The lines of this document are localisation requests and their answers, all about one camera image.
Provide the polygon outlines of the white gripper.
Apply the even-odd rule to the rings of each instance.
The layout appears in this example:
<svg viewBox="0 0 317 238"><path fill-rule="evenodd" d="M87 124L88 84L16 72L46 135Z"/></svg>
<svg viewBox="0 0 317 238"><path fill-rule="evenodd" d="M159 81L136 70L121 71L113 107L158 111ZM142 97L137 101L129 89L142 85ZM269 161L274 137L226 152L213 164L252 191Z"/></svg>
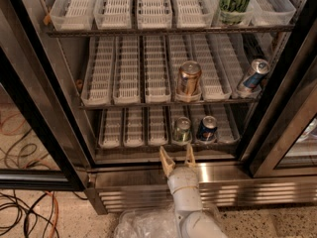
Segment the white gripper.
<svg viewBox="0 0 317 238"><path fill-rule="evenodd" d="M167 184L171 194L175 194L180 189L198 188L197 173L192 170L196 167L193 148L186 145L186 156L184 164L186 167L175 169L174 160L167 154L163 146L159 147L159 158L164 174L168 177Z"/></svg>

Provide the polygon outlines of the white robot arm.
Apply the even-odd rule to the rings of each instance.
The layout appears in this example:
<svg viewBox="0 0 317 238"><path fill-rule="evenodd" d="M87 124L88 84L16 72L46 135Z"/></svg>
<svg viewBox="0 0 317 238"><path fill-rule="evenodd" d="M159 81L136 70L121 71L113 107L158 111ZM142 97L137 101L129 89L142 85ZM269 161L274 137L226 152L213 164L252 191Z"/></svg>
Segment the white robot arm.
<svg viewBox="0 0 317 238"><path fill-rule="evenodd" d="M195 157L190 144L186 146L184 164L178 167L164 147L159 158L174 202L178 238L228 238L216 220L203 211Z"/></svg>

